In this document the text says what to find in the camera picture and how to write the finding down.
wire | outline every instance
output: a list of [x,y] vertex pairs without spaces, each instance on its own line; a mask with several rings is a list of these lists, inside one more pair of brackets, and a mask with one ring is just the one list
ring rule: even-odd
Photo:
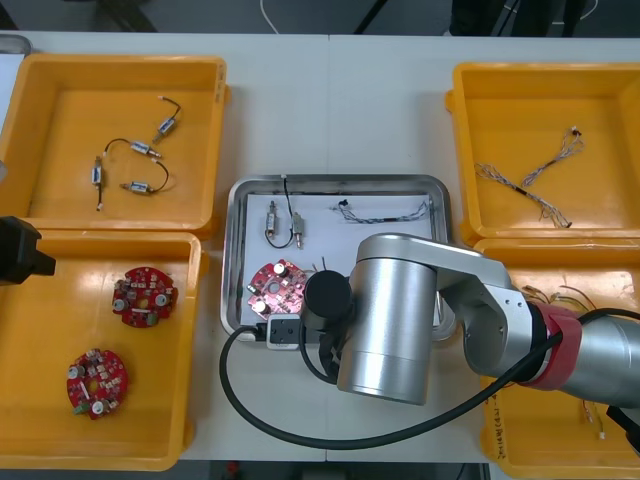
[[107,152],[109,151],[109,147],[111,145],[113,145],[116,142],[125,142],[128,143],[129,145],[131,145],[131,142],[129,140],[127,140],[126,138],[114,138],[113,140],[111,140],[109,143],[107,143],[107,146],[104,147],[104,154],[106,155]]
[[[637,312],[624,310],[621,308],[600,308],[585,313],[579,318],[579,321],[584,326],[589,322],[592,322],[593,320],[605,315],[624,316],[640,320],[640,314]],[[385,435],[379,435],[376,437],[361,438],[355,440],[328,440],[322,438],[305,437],[302,435],[296,435],[294,433],[280,430],[279,428],[276,428],[260,420],[249,410],[247,410],[242,402],[240,402],[235,392],[233,391],[233,388],[231,387],[231,382],[229,381],[229,372],[227,371],[227,363],[231,346],[233,345],[234,341],[245,332],[253,332],[254,334],[257,334],[258,329],[256,327],[250,326],[239,327],[229,336],[224,346],[222,347],[222,352],[220,353],[220,383],[222,384],[222,390],[229,400],[229,403],[249,424],[253,425],[255,428],[266,433],[267,435],[271,435],[278,440],[292,443],[294,445],[301,445],[303,447],[318,448],[323,450],[362,450],[367,448],[382,447],[384,445],[390,445],[392,443],[401,442],[403,440],[422,435],[423,433],[427,433],[431,430],[441,427],[442,425],[455,420],[465,413],[468,413],[477,406],[482,405],[492,395],[495,395],[498,391],[500,391],[501,388],[505,387],[514,378],[517,378],[524,371],[526,371],[531,366],[531,364],[539,361],[540,357],[542,357],[547,350],[558,345],[562,341],[562,332],[558,332],[555,335],[549,337],[544,343],[536,346],[519,362],[508,369],[500,377],[498,377],[488,387],[481,390],[465,402],[462,402],[460,405],[441,415],[438,415],[437,417],[427,420],[426,422],[422,422],[403,430],[398,430],[396,432],[387,433]]]
[[280,35],[280,32],[278,31],[276,26],[271,22],[271,20],[269,20],[269,15],[267,15],[267,12],[265,12],[264,10],[264,0],[260,0],[260,11],[262,12],[262,16],[264,17],[264,19],[267,21],[267,23],[271,27],[271,30],[273,30],[275,34]]
[[530,187],[531,185],[533,185],[533,182],[536,181],[538,176],[540,176],[540,174],[544,172],[547,168],[549,168],[552,165],[555,165],[556,163],[558,163],[561,160],[564,160],[565,158],[569,158],[571,155],[580,153],[583,150],[584,150],[584,140],[582,140],[582,133],[580,133],[580,130],[578,130],[577,127],[571,127],[567,129],[567,131],[564,134],[564,137],[562,137],[562,148],[560,149],[560,153],[558,153],[555,157],[553,157],[551,160],[546,162],[544,165],[536,168],[533,172],[531,172],[529,175],[524,177],[524,180],[522,181],[522,186]]
[[456,480],[460,480],[462,478],[462,474],[464,473],[464,469],[466,466],[466,463],[462,464],[462,467],[460,467],[460,471],[458,472],[458,476],[456,476]]
[[158,193],[160,190],[162,190],[167,185],[167,182],[169,181],[169,170],[167,170],[167,167],[165,167],[162,162],[159,162],[157,160],[154,161],[154,163],[156,163],[157,165],[160,165],[160,167],[162,167],[162,169],[164,170],[164,173],[165,173],[165,177],[164,177],[164,183],[160,186],[160,188],[154,188],[149,193]]
[[410,213],[409,215],[404,215],[402,217],[360,218],[350,210],[350,207],[351,206],[349,205],[349,202],[345,199],[345,200],[342,200],[341,202],[338,202],[338,205],[331,207],[330,210],[333,212],[338,212],[342,214],[342,216],[347,222],[368,224],[368,225],[372,225],[376,223],[391,223],[391,222],[414,222],[416,220],[420,220],[429,211],[429,206],[427,205],[427,202],[423,201],[418,207],[418,210],[416,210],[413,213]]
[[269,238],[269,234],[267,233],[267,231],[266,230],[264,231],[264,238],[267,239],[267,242],[269,243],[269,245],[271,245],[273,248],[276,248],[278,250],[287,248],[289,245],[291,245],[291,242],[293,242],[293,209],[291,208],[291,199],[289,198],[289,189],[287,188],[286,175],[282,176],[282,184],[284,185],[284,195],[285,197],[287,197],[287,208],[289,209],[289,217],[291,217],[291,228],[289,229],[289,232],[290,232],[289,240],[284,245],[276,245]]
[[[518,11],[517,11],[517,10],[514,10],[514,9],[515,9],[515,7],[516,7],[516,4],[517,4],[517,3],[518,3],[518,2],[514,2],[514,4],[513,4],[513,6],[512,6],[512,7],[510,7],[509,5],[505,5],[505,6],[504,6],[504,8],[506,8],[506,9],[507,9],[507,10],[509,10],[509,11],[512,11],[512,10],[513,10],[513,13],[517,14],[517,13],[518,13]],[[600,0],[595,0],[595,2],[594,2],[594,4],[593,4],[593,7],[591,7],[591,10],[589,10],[587,13],[585,13],[584,15],[582,15],[582,16],[580,17],[580,21],[584,20],[584,19],[585,19],[585,18],[587,18],[589,15],[591,15],[593,12],[595,12],[595,11],[596,11],[596,9],[598,8],[598,4],[599,4],[599,3],[600,3]],[[564,25],[564,22],[551,22],[551,25]]]
[[180,104],[175,100],[171,100],[169,97],[165,97],[164,95],[160,95],[158,96],[158,98],[160,100],[164,100],[165,102],[173,103],[176,106],[176,111],[173,115],[171,115],[171,117],[169,117],[169,120],[173,120],[174,118],[176,118],[176,115],[178,115],[178,113],[180,113],[180,110],[182,110]]
[[569,285],[560,285],[560,288],[567,288],[567,289],[569,289],[569,290],[573,290],[574,292],[579,293],[580,295],[582,295],[582,296],[584,297],[584,299],[585,299],[587,302],[589,302],[589,304],[591,304],[591,306],[593,307],[593,309],[594,309],[594,310],[595,310],[596,308],[598,308],[598,307],[596,307],[596,304],[595,304],[595,303],[593,303],[593,302],[591,301],[591,299],[590,299],[589,297],[587,297],[587,294],[586,294],[586,293],[584,293],[582,290],[577,289],[576,287],[571,287],[571,286],[569,286]]
[[318,380],[322,380],[329,385],[335,385],[336,382],[334,380],[320,372],[320,370],[318,370],[316,366],[311,362],[309,353],[307,352],[307,327],[305,327],[302,320],[300,320],[300,328],[298,329],[298,346],[300,347],[300,355],[302,355],[302,361],[307,366],[309,371],[313,373],[313,375]]
[[502,31],[504,30],[504,27],[507,26],[507,23],[509,23],[509,18],[511,18],[511,14],[514,12],[514,10],[515,10],[516,6],[518,5],[518,3],[520,3],[520,0],[516,0],[515,2],[513,2],[513,6],[509,9],[509,13],[507,13],[506,18],[502,22],[502,26],[500,27],[500,30],[498,30],[498,37],[500,37],[502,35]]
[[502,175],[495,166],[484,163],[476,163],[475,167],[476,175],[478,175],[479,177],[501,183],[502,185],[515,190],[519,194],[524,195],[525,197],[533,200],[538,205],[540,205],[540,218],[550,218],[556,228],[569,228],[571,226],[571,222],[566,219],[566,217],[558,208],[554,207],[541,197],[520,188],[518,185],[511,182],[508,178]]

metal tray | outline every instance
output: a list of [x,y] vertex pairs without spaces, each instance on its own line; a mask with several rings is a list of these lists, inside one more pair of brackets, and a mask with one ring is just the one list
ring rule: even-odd
[[[428,175],[287,175],[289,195],[429,195],[431,198],[431,236],[448,243],[451,239],[449,192],[440,180]],[[283,195],[282,176],[265,175],[239,180],[229,192],[224,237],[220,320],[227,333],[240,326],[247,200],[249,195]],[[453,312],[440,299],[434,339],[444,340],[455,332]],[[239,337],[255,341],[248,333]]]

electrical wire bundle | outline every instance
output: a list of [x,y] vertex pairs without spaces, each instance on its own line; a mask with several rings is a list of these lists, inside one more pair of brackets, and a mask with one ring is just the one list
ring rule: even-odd
[[345,199],[339,202],[338,205],[331,207],[331,211],[340,213],[349,223],[371,225],[376,223],[414,222],[420,220],[429,212],[429,206],[427,202],[423,201],[415,212],[409,215],[403,215],[402,217],[360,218],[350,210],[349,202]]
[[558,163],[561,160],[564,160],[565,158],[569,158],[571,155],[580,153],[583,150],[584,150],[584,140],[582,140],[582,133],[580,133],[580,130],[578,130],[577,127],[571,127],[565,132],[564,137],[562,138],[562,148],[560,150],[560,153],[558,153],[558,155],[556,155],[553,159],[549,160],[544,165],[536,168],[533,172],[531,172],[529,175],[524,177],[524,180],[522,181],[522,186],[530,187],[531,185],[533,185],[533,182],[536,181],[538,176],[542,172],[544,172],[547,168],[549,168],[552,165],[555,165],[556,163]]
[[495,166],[490,164],[476,163],[475,167],[476,175],[478,175],[479,177],[494,180],[498,183],[501,183],[502,185],[506,185],[519,194],[524,195],[525,197],[536,202],[538,205],[540,205],[541,208],[540,217],[550,218],[557,228],[569,228],[571,226],[571,222],[566,219],[566,217],[557,207],[554,207],[541,197],[534,195],[533,193],[530,193],[523,188],[520,188],[518,185],[511,182],[508,178],[502,175]]

table surface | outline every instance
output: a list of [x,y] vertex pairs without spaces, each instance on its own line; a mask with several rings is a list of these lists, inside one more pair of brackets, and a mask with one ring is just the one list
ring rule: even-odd
[[[444,108],[452,70],[465,61],[640,61],[640,40],[460,37],[286,36],[21,32],[56,53],[218,55],[228,64],[216,211],[250,174],[408,173],[445,183],[454,225],[461,217],[453,129]],[[218,357],[222,237],[213,239],[194,343],[190,418],[196,436],[185,459],[486,462],[476,409],[420,437],[364,451],[290,445],[255,430],[227,402]],[[318,382],[299,353],[238,344],[230,355],[238,396],[282,429],[325,438],[386,433],[426,420],[479,389],[460,339],[434,349],[427,405],[414,407],[339,392]]]

orange plastic tray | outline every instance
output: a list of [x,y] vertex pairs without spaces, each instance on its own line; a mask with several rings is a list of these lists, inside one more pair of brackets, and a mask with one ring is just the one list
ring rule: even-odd
[[[453,114],[468,245],[481,238],[640,237],[640,64],[462,64],[446,97]],[[582,153],[529,189],[573,225],[554,228],[528,198],[479,178],[493,164],[513,183],[560,150],[566,129]]]
[[[0,215],[42,229],[187,230],[211,233],[214,187],[225,105],[226,66],[217,57],[36,54],[20,67],[0,158]],[[140,196],[119,188],[158,187],[157,165],[116,143],[104,161],[104,209],[96,211],[91,168],[107,142],[151,144],[174,112],[176,129],[154,146],[171,173],[166,190]]]
[[[188,233],[44,231],[53,277],[0,290],[0,467],[164,470],[191,442],[187,400],[200,242]],[[150,329],[121,322],[113,286],[131,268],[170,273],[178,302]],[[69,365],[90,348],[116,352],[126,398],[99,420],[74,416]]]
[[[483,240],[476,250],[503,262],[519,288],[560,291],[584,303],[558,288],[570,285],[598,307],[640,309],[640,240]],[[483,386],[491,381],[483,378]],[[605,405],[597,409],[604,440],[579,399],[517,385],[503,389],[484,407],[485,454],[515,478],[640,478],[640,458],[624,431]]]

